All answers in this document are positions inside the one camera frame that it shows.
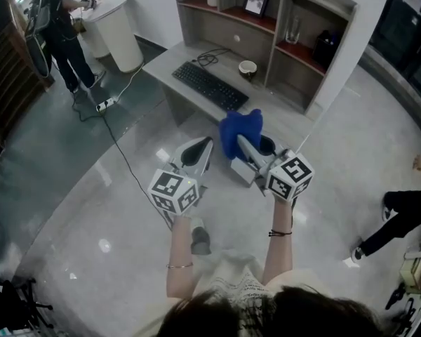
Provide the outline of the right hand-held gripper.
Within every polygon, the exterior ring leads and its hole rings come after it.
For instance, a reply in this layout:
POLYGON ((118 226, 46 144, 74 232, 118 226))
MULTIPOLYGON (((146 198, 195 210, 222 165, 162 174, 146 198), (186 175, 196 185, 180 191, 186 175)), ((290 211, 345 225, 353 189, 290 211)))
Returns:
POLYGON ((243 158, 232 160, 231 168, 246 184, 255 184, 263 194, 269 191, 284 201, 294 201, 309 187, 314 169, 288 145, 262 135, 256 147, 240 134, 237 143, 243 158))

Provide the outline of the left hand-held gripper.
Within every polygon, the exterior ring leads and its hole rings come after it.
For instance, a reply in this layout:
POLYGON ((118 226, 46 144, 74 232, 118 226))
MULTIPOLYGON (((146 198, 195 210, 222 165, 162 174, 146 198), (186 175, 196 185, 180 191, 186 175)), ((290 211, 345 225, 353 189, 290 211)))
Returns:
POLYGON ((179 146, 166 165, 155 171, 147 193, 168 228, 173 227, 174 217, 184 215, 200 200, 213 148, 211 137, 195 138, 179 146))

